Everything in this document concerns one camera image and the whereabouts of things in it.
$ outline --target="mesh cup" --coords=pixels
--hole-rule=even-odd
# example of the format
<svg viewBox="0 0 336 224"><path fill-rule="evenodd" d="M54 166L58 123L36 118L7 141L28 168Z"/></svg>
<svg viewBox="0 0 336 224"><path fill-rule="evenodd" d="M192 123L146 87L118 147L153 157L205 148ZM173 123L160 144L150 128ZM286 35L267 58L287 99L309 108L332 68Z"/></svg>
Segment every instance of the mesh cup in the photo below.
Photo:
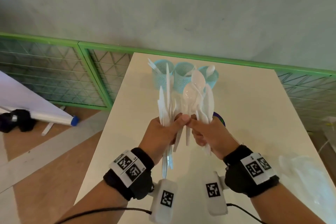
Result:
<svg viewBox="0 0 336 224"><path fill-rule="evenodd" d="M170 76L172 76L174 73L174 64L172 62L170 62L169 60L165 60L165 59L160 59L154 62L157 68L162 72L162 74L159 74L154 69L152 69L154 87L158 90L160 89L160 86L162 86L162 89L166 91L166 86L167 86L166 64L167 63L168 63L169 71L170 71L169 74Z"/></svg>
<svg viewBox="0 0 336 224"><path fill-rule="evenodd" d="M217 80L218 80L219 74L218 74L217 70L215 70L212 75L210 75L208 78L206 78L207 68L208 68L208 66L203 66L203 67L200 67L198 70L203 74L203 76L205 78L205 83L209 84L210 87L213 88L215 86Z"/></svg>
<svg viewBox="0 0 336 224"><path fill-rule="evenodd" d="M189 62L179 62L174 68L174 90L178 93L183 93L184 87L191 81L191 75L185 77L194 65Z"/></svg>

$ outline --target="wire grid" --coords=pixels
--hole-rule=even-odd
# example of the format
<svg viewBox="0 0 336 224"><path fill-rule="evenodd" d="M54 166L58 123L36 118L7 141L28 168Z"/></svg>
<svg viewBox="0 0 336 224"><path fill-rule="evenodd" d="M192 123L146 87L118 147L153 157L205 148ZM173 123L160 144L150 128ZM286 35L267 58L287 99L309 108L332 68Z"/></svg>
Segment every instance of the wire grid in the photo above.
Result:
<svg viewBox="0 0 336 224"><path fill-rule="evenodd" d="M107 93L115 101L133 54L93 49L88 51L105 84Z"/></svg>
<svg viewBox="0 0 336 224"><path fill-rule="evenodd" d="M306 130L319 130L329 123L328 117L336 117L335 77L280 71L277 75Z"/></svg>
<svg viewBox="0 0 336 224"><path fill-rule="evenodd" d="M73 47L0 38L0 70L46 100L105 106Z"/></svg>

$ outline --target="tan floor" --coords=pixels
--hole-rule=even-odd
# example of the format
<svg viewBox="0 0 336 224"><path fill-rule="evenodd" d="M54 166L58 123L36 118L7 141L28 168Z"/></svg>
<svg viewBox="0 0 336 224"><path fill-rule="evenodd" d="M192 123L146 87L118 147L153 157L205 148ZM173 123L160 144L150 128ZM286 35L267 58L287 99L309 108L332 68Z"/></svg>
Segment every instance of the tan floor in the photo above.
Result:
<svg viewBox="0 0 336 224"><path fill-rule="evenodd" d="M85 109L79 107L66 107L65 111L73 116L77 116L80 120L86 120L99 110ZM3 140L7 152L8 161L20 156L21 154L33 149L34 147L44 143L50 138L60 134L61 132L71 128L71 126L54 124L50 131L42 136L42 132L48 123L38 121L34 129L30 132L22 133L18 128L4 134Z"/></svg>
<svg viewBox="0 0 336 224"><path fill-rule="evenodd" d="M52 224L74 204L101 133L14 185L22 224Z"/></svg>

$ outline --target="tabletop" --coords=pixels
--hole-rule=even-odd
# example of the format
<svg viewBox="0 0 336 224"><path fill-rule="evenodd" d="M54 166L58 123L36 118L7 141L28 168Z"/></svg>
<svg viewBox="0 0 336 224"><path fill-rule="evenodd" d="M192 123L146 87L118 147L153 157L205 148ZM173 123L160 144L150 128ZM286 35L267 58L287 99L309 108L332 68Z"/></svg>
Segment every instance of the tabletop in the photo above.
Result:
<svg viewBox="0 0 336 224"><path fill-rule="evenodd" d="M223 117L240 143L264 155L271 164L276 164L280 155L295 153L313 158L324 169L274 70L134 53L76 202L102 180L108 165L120 153L139 145L150 120L159 115L159 91L153 86L148 58L167 59L174 64L187 61L197 67L215 65L219 73L213 88L215 112ZM185 141L183 131L177 152L173 153L174 169L167 173L167 179L178 183L172 223L256 223L232 207L224 216L208 214L201 193L202 177L212 171L224 175L225 164L213 154L206 156L194 140L189 146ZM152 178L154 182L162 179L161 162L153 168ZM245 195L225 190L224 196L227 203L237 204L257 216ZM128 207L149 209L151 203L152 197L147 196L140 201L131 200ZM119 223L150 222L145 213L126 212Z"/></svg>

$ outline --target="human hand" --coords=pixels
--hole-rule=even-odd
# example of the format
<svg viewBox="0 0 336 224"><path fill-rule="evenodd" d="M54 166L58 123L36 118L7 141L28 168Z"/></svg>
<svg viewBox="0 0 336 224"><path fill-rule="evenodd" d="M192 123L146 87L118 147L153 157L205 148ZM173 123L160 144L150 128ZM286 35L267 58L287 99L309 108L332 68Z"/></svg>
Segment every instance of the human hand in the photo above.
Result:
<svg viewBox="0 0 336 224"><path fill-rule="evenodd" d="M205 146L208 143L211 151L221 160L239 146L239 143L215 116L210 124L205 124L196 120L195 116L191 116L187 126L192 129L196 143L199 146Z"/></svg>
<svg viewBox="0 0 336 224"><path fill-rule="evenodd" d="M151 120L139 148L147 153L156 165L160 162L168 145L174 143L176 133L189 121L190 117L186 114L178 115L169 127L162 126L159 117Z"/></svg>

